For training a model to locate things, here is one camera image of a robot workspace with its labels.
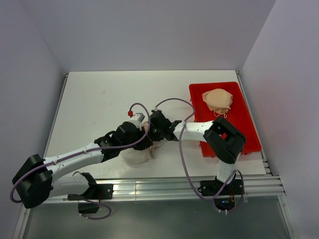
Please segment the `pink bra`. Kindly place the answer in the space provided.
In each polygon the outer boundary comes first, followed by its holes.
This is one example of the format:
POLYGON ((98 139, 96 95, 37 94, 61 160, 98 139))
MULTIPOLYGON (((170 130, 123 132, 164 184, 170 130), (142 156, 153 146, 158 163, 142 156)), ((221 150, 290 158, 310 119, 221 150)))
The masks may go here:
MULTIPOLYGON (((142 124, 143 129, 147 136, 149 136, 149 123, 146 121, 142 124)), ((152 159, 155 156, 155 145, 153 144, 148 148, 147 159, 152 159)))

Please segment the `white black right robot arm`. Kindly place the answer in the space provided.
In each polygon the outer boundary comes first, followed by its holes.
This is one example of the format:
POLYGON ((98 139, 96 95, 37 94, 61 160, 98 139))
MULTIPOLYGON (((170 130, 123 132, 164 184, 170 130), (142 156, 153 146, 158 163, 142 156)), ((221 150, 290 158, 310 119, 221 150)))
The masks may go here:
POLYGON ((150 116, 149 138, 152 141, 177 141, 184 170, 187 171, 182 141, 206 142, 219 159, 219 170, 216 176, 216 190, 227 194, 233 188, 232 179, 236 174, 235 163, 240 156, 246 137, 227 119, 218 117, 207 122, 171 122, 162 111, 152 110, 150 116))

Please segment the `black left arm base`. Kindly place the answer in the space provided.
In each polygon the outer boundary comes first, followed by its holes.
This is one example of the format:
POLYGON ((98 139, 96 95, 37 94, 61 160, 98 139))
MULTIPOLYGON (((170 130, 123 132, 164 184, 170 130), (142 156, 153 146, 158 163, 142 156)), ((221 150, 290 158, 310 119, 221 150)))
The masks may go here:
POLYGON ((103 200, 110 200, 113 197, 113 184, 96 184, 90 186, 83 194, 69 194, 68 201, 78 201, 78 212, 80 214, 95 214, 99 209, 107 208, 102 206, 103 200))

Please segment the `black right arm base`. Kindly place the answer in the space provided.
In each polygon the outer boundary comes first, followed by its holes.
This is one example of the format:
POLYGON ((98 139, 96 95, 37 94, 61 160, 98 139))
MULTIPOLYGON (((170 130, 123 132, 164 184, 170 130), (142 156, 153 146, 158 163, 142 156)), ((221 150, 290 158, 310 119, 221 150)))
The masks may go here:
MULTIPOLYGON (((214 196, 222 185, 223 183, 217 179, 202 180, 197 191, 204 197, 214 196)), ((216 198, 213 202, 219 213, 227 214, 242 202, 244 194, 245 190, 242 180, 234 178, 218 194, 218 196, 224 196, 224 198, 216 198)))

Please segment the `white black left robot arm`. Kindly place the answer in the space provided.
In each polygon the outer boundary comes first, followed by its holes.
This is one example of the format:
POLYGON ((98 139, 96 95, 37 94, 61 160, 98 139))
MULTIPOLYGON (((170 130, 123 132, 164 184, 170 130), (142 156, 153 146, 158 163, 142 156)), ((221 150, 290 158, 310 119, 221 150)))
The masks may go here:
POLYGON ((148 127, 126 121, 115 131, 73 152, 47 158, 32 155, 13 177, 10 199, 14 203, 22 203, 27 209, 37 207, 51 196, 56 189, 53 183, 63 176, 116 158, 123 150, 144 150, 152 146, 148 132, 148 127))

